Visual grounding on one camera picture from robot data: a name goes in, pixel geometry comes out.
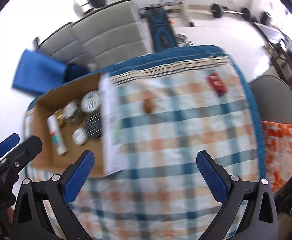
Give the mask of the white tube bottle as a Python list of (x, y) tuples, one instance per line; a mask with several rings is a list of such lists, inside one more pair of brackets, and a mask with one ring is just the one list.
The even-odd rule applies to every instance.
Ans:
[(58, 155), (65, 154), (67, 152), (67, 148), (62, 138), (61, 130), (58, 126), (55, 115), (51, 115), (50, 117), (47, 118), (47, 126), (49, 128), (49, 133), (51, 135), (53, 144), (57, 150), (57, 154)]

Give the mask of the gold round tin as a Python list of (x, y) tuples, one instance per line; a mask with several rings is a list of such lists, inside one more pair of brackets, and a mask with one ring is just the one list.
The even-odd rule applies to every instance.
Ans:
[(54, 114), (56, 120), (57, 120), (57, 124), (58, 127), (60, 129), (63, 129), (66, 126), (66, 121), (65, 121), (65, 115), (64, 115), (64, 111), (62, 108), (58, 109), (55, 114)]

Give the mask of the metal perforated-lid tin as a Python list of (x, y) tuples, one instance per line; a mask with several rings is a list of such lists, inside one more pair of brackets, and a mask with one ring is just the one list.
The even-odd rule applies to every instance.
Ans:
[(64, 120), (69, 123), (79, 124), (84, 121), (84, 113), (81, 110), (80, 101), (70, 101), (63, 109)]

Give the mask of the white rounded small case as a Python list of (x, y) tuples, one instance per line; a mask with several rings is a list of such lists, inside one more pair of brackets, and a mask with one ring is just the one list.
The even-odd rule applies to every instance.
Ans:
[(78, 146), (84, 145), (87, 142), (87, 134), (84, 128), (76, 129), (72, 134), (74, 143)]

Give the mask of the black round patterned tin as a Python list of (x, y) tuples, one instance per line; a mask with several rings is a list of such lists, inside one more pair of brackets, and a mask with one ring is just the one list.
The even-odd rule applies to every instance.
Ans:
[(91, 115), (85, 120), (85, 131), (90, 139), (102, 137), (102, 120), (99, 113)]

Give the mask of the white round cream jar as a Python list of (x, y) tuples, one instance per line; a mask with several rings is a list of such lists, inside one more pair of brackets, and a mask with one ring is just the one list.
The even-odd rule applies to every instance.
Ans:
[(81, 110), (84, 113), (93, 113), (100, 107), (100, 96), (97, 90), (90, 91), (81, 100)]

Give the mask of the orange white floral cloth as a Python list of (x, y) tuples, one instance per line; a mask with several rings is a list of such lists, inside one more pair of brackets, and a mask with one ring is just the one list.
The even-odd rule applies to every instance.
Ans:
[(275, 193), (292, 178), (292, 124), (262, 121), (261, 125), (266, 178)]

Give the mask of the grey padded cushion rear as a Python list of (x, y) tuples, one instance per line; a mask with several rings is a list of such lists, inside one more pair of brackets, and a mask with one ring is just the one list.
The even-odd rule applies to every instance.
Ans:
[(41, 42), (37, 51), (64, 63), (89, 64), (87, 52), (72, 31), (72, 22), (63, 25)]

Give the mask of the grey padded cushion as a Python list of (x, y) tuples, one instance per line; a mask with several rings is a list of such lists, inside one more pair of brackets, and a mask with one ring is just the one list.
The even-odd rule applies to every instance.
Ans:
[(72, 22), (63, 25), (41, 42), (37, 51), (64, 63), (89, 64), (87, 52), (72, 31)]
[(153, 52), (135, 0), (111, 3), (75, 22), (72, 32), (98, 68)]

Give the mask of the grey chair backrest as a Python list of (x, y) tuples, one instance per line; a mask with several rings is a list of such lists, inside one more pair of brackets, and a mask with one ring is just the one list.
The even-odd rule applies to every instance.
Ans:
[(249, 83), (263, 121), (292, 124), (292, 91), (278, 77), (262, 75)]

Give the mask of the grey padded cushion front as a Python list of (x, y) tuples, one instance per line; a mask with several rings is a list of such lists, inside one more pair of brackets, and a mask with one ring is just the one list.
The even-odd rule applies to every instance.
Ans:
[(111, 3), (75, 22), (72, 32), (98, 68), (153, 52), (135, 0)]

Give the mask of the dark wooden chair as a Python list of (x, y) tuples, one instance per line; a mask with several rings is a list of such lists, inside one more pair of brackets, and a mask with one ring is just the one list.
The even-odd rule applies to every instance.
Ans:
[(269, 68), (263, 75), (271, 75), (280, 78), (287, 85), (292, 85), (292, 50), (277, 43), (267, 43), (263, 46), (270, 56)]

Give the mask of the black treadmill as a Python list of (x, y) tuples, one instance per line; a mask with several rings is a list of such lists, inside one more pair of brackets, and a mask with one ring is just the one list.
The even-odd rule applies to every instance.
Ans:
[(272, 16), (269, 12), (262, 12), (260, 17), (252, 15), (251, 21), (254, 23), (256, 30), (270, 42), (284, 42), (286, 44), (290, 41), (288, 35), (286, 35), (279, 27), (271, 23)]

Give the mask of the black blue bench pad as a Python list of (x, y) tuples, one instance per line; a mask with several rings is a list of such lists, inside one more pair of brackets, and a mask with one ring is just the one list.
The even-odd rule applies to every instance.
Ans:
[(178, 47), (175, 33), (162, 7), (147, 9), (145, 11), (155, 52)]

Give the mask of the barbell on floor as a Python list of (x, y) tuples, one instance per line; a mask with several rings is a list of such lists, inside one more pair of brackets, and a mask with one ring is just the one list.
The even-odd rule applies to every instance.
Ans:
[(214, 18), (221, 18), (224, 14), (235, 14), (240, 15), (245, 21), (251, 20), (250, 10), (246, 7), (243, 7), (241, 11), (228, 10), (224, 7), (221, 7), (219, 4), (214, 3), (210, 6), (210, 12)]

